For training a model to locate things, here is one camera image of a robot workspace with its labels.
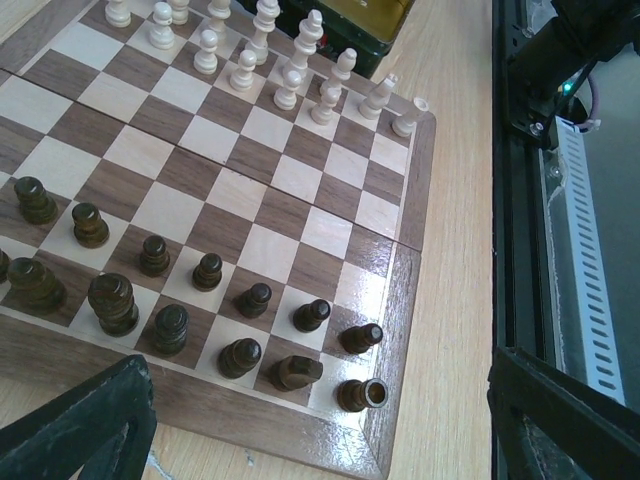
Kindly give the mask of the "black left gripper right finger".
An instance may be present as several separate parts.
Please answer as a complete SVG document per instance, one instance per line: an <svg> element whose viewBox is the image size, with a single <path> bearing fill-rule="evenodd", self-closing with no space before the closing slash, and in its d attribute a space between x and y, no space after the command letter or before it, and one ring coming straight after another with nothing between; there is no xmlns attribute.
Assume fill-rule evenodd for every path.
<svg viewBox="0 0 640 480"><path fill-rule="evenodd" d="M499 347L487 400L511 479L637 479L639 414L518 348Z"/></svg>

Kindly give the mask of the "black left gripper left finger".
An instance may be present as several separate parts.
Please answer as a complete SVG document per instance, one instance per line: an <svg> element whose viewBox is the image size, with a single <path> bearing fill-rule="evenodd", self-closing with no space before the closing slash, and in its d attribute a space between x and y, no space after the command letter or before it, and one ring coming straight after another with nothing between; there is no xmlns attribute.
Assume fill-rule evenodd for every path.
<svg viewBox="0 0 640 480"><path fill-rule="evenodd" d="M145 358L130 355L1 429L3 479L139 479L157 428Z"/></svg>

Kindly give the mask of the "wooden folding chess board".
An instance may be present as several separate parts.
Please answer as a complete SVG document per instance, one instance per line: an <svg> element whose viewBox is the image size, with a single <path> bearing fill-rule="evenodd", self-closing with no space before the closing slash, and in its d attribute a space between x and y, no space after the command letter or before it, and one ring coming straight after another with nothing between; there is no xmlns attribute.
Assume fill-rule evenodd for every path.
<svg viewBox="0 0 640 480"><path fill-rule="evenodd" d="M393 96L379 117L360 103L372 83L344 82L328 125L311 118L331 62L309 59L293 109L273 98L292 41L275 33L249 90L230 77L253 30L221 28L213 75L193 65L207 5L194 1L168 50L151 45L154 5L132 1L110 25L101 1L53 1L1 41L1 248L64 284L65 304L31 313L1 287L1 373L69 388L143 355L159 420L358 479L388 476L417 293L436 120L402 138ZM107 335L90 282L119 273L139 321ZM187 309L184 348L153 346L154 318ZM378 324L363 354L340 334ZM253 338L259 363L237 379L217 358ZM320 361L320 380L284 392L278 361ZM383 380L388 400L352 413L347 380Z"/></svg>

